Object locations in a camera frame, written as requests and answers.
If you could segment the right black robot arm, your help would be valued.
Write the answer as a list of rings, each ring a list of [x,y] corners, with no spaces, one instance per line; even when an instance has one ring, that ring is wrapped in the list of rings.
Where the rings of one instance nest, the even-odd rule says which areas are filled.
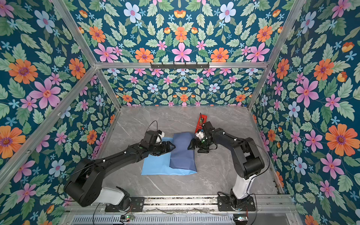
[[[234,204],[239,204],[250,197],[249,191],[254,179],[265,168],[260,150],[252,138],[235,137],[222,128],[214,128],[210,122],[204,123],[196,132],[188,149],[209,153],[212,145],[221,145],[231,152],[237,178],[231,189],[230,199]]]

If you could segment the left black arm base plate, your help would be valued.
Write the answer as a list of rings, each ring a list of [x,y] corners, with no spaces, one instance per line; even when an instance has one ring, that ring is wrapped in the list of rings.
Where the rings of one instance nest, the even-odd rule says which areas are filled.
[[[107,204],[105,212],[142,212],[144,207],[144,197],[127,197],[118,205]]]

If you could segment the light blue wrapping paper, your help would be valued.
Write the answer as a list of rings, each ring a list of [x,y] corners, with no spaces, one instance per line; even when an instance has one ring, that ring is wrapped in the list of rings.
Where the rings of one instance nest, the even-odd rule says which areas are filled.
[[[176,133],[173,137],[164,137],[175,149],[161,156],[148,156],[143,163],[141,175],[192,175],[197,173],[195,151],[189,150],[191,132]]]

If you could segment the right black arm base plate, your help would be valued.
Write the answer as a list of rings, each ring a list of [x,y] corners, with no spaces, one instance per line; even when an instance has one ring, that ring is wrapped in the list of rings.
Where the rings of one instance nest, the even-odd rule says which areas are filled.
[[[237,199],[236,196],[217,196],[217,206],[220,212],[255,212],[256,203],[252,196]]]

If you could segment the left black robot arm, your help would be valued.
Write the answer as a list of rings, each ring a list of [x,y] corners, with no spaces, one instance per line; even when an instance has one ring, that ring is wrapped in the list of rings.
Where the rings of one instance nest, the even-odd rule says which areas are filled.
[[[126,198],[127,192],[120,188],[103,187],[103,180],[117,170],[142,161],[149,155],[161,156],[170,153],[175,145],[162,141],[164,133],[160,130],[147,131],[144,138],[125,150],[95,160],[84,159],[75,168],[64,186],[64,192],[82,207],[93,203],[118,205]]]

